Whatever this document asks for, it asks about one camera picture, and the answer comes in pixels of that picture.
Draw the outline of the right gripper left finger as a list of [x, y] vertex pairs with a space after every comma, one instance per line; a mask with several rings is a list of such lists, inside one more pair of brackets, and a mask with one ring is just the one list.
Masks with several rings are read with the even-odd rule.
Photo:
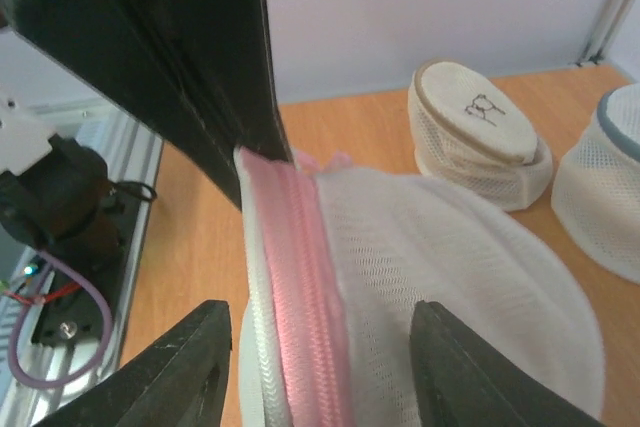
[[143, 352], [40, 426], [219, 426], [227, 391], [229, 305], [206, 300]]

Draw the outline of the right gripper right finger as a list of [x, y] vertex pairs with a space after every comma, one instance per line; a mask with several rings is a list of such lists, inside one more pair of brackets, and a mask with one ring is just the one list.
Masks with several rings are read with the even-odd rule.
[[415, 305], [410, 354], [423, 426], [599, 426], [438, 302]]

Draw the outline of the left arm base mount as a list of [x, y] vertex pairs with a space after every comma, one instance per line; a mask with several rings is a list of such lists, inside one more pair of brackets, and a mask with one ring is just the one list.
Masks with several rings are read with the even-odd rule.
[[[84, 225], [51, 248], [59, 260], [86, 278], [104, 297], [111, 313], [123, 296], [127, 262], [144, 203], [157, 198], [142, 182], [114, 184]], [[91, 295], [67, 275], [55, 271], [50, 292], [31, 341], [46, 347], [68, 347], [100, 340], [103, 319]]]

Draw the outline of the pink-zip mesh laundry bag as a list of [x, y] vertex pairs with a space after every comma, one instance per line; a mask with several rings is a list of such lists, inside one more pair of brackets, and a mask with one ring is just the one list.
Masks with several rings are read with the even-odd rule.
[[409, 332], [436, 301], [592, 416], [596, 316], [538, 237], [467, 189], [236, 150], [249, 283], [239, 346], [246, 426], [415, 426]]

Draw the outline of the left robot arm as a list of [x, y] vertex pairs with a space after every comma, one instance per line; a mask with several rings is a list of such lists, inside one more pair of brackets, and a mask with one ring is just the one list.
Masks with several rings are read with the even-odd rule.
[[[233, 203], [234, 153], [292, 154], [277, 107], [267, 0], [1, 0], [10, 28], [188, 156]], [[1, 151], [1, 223], [19, 242], [100, 262], [116, 230], [105, 161], [28, 128]]]

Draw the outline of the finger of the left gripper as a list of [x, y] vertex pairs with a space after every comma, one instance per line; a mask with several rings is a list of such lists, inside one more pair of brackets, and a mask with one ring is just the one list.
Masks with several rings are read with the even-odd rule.
[[234, 153], [287, 161], [267, 0], [1, 0], [9, 27], [184, 153], [233, 203]]

